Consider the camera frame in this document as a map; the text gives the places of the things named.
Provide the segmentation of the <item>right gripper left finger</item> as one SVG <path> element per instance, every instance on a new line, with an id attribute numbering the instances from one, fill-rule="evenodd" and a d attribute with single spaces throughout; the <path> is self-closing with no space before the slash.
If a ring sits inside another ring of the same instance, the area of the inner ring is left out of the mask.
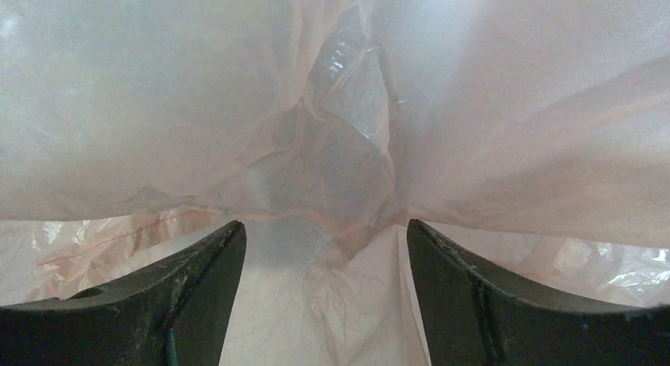
<path id="1" fill-rule="evenodd" d="M 1 309 L 4 365 L 217 365 L 247 248 L 232 221 L 67 299 Z"/>

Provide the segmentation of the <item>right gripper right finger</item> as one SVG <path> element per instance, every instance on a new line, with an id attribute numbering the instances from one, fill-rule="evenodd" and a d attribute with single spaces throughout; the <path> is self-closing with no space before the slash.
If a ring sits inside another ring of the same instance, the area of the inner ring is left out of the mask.
<path id="1" fill-rule="evenodd" d="M 434 365 L 666 365 L 669 308 L 574 295 L 412 219 L 408 256 Z"/>

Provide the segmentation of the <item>translucent pink trash bag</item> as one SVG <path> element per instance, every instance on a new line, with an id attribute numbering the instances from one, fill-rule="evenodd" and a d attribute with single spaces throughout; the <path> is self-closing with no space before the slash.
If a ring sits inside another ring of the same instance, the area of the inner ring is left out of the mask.
<path id="1" fill-rule="evenodd" d="M 669 0 L 1 0 L 1 302 L 232 219 L 224 365 L 427 365 L 408 220 L 669 301 Z"/>

